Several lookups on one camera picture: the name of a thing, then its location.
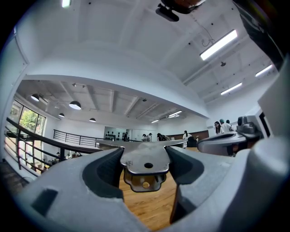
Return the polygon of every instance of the hole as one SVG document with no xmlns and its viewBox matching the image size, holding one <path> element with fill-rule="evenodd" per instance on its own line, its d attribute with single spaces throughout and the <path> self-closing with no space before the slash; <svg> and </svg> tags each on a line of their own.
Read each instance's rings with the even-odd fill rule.
<svg viewBox="0 0 290 232">
<path fill-rule="evenodd" d="M 146 164 L 144 164 L 144 167 L 146 167 L 147 169 L 150 169 L 150 168 L 153 167 L 153 164 L 151 164 L 151 163 L 146 163 Z"/>
<path fill-rule="evenodd" d="M 143 188 L 147 189 L 149 188 L 150 184 L 148 182 L 143 182 L 142 186 Z"/>
</svg>

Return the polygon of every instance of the ceiling light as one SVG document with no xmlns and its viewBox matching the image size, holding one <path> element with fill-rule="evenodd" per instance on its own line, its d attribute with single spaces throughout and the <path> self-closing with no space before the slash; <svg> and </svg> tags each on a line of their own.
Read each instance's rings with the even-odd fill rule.
<svg viewBox="0 0 290 232">
<path fill-rule="evenodd" d="M 262 71 L 257 72 L 255 77 L 260 76 L 262 73 L 268 71 L 270 68 L 272 68 L 273 64 L 270 64 L 268 67 L 264 68 Z"/>
<path fill-rule="evenodd" d="M 228 34 L 226 34 L 224 37 L 219 39 L 212 46 L 210 46 L 208 49 L 206 49 L 204 52 L 202 52 L 200 54 L 201 59 L 206 60 L 211 55 L 216 53 L 219 49 L 226 46 L 229 42 L 231 42 L 236 37 L 237 37 L 237 31 L 236 30 L 230 31 Z"/>
<path fill-rule="evenodd" d="M 78 102 L 78 101 L 72 101 L 69 106 L 72 108 L 72 109 L 75 109 L 75 110 L 80 110 L 82 107 L 81 107 L 81 104 Z"/>
<path fill-rule="evenodd" d="M 227 92 L 230 92 L 230 91 L 232 91 L 233 89 L 236 89 L 236 88 L 240 87 L 241 85 L 242 85 L 242 83 L 239 83 L 239 84 L 235 85 L 234 87 L 231 87 L 231 88 L 229 88 L 228 90 L 226 90 L 226 91 L 224 91 L 224 92 L 221 92 L 221 95 L 224 95 L 224 94 L 226 94 Z"/>
<path fill-rule="evenodd" d="M 172 116 L 170 116 L 168 118 L 177 118 L 177 117 L 179 117 L 179 115 L 178 114 L 175 114 L 175 115 L 172 115 Z"/>
<path fill-rule="evenodd" d="M 33 100 L 37 101 L 37 102 L 39 101 L 39 96 L 38 96 L 37 93 L 31 95 L 31 98 L 32 98 Z"/>
<path fill-rule="evenodd" d="M 62 7 L 66 8 L 69 7 L 71 4 L 71 0 L 63 0 Z"/>
<path fill-rule="evenodd" d="M 181 112 L 182 112 L 182 111 L 178 111 L 178 112 L 176 112 L 176 113 L 174 113 L 174 114 L 169 115 L 168 117 L 171 117 L 171 116 L 173 116 L 173 115 L 179 114 L 179 113 L 181 113 Z"/>
</svg>

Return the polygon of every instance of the black pendant lamp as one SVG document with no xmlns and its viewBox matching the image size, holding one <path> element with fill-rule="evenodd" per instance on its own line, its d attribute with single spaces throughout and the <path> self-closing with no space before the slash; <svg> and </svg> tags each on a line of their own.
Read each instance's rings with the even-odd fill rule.
<svg viewBox="0 0 290 232">
<path fill-rule="evenodd" d="M 78 101 L 72 101 L 69 106 L 75 110 L 81 110 L 81 104 Z"/>
<path fill-rule="evenodd" d="M 31 95 L 31 98 L 32 98 L 33 100 L 37 101 L 37 102 L 39 101 L 39 96 L 38 96 L 37 93 L 32 94 L 32 95 Z"/>
</svg>

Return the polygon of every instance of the white ceiling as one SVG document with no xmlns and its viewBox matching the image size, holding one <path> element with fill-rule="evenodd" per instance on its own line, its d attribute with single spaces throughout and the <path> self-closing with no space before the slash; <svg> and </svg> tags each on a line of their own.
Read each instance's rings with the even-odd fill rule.
<svg viewBox="0 0 290 232">
<path fill-rule="evenodd" d="M 220 92 L 239 82 L 243 81 L 240 89 L 252 84 L 257 80 L 255 73 L 271 63 L 248 37 L 231 0 L 207 0 L 190 15 L 177 13 L 180 21 L 175 23 L 155 13 L 158 3 L 160 0 L 73 0 L 69 8 L 63 9 L 60 0 L 50 1 L 46 10 L 51 13 L 40 10 L 37 14 L 40 18 L 47 14 L 53 17 L 34 22 L 39 51 L 48 56 L 54 47 L 74 40 L 124 48 L 171 74 L 169 81 L 172 76 L 179 79 L 205 103 L 220 98 Z M 199 55 L 211 45 L 210 36 L 217 41 L 232 29 L 237 30 L 238 38 L 203 61 Z M 48 31 L 55 35 L 51 40 L 46 39 Z M 30 59 L 32 53 L 39 51 L 27 50 L 26 56 Z M 35 93 L 29 85 L 60 105 L 77 99 L 84 110 L 96 109 L 146 121 L 178 110 L 151 99 L 143 102 L 129 92 L 97 85 L 83 87 L 81 83 L 73 87 L 72 82 L 23 81 L 19 92 L 26 96 Z"/>
<path fill-rule="evenodd" d="M 159 119 L 165 113 L 176 111 L 175 107 L 156 104 L 152 100 L 128 95 L 111 89 L 99 88 L 82 83 L 23 80 L 17 92 L 38 108 L 52 115 L 74 111 L 68 105 L 71 101 L 78 101 L 82 111 L 103 111 L 118 115 L 126 115 L 147 122 Z M 39 94 L 48 104 L 35 102 L 31 95 Z"/>
</svg>

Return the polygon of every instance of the wooden floor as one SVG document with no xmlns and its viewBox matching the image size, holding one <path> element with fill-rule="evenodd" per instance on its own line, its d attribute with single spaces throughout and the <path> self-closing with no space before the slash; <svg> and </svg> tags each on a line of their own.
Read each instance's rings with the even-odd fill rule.
<svg viewBox="0 0 290 232">
<path fill-rule="evenodd" d="M 120 176 L 119 188 L 123 191 L 125 204 L 131 212 L 150 230 L 156 231 L 169 226 L 176 192 L 176 183 L 171 174 L 167 173 L 160 190 L 150 193 L 133 192 L 123 177 L 124 171 Z"/>
</svg>

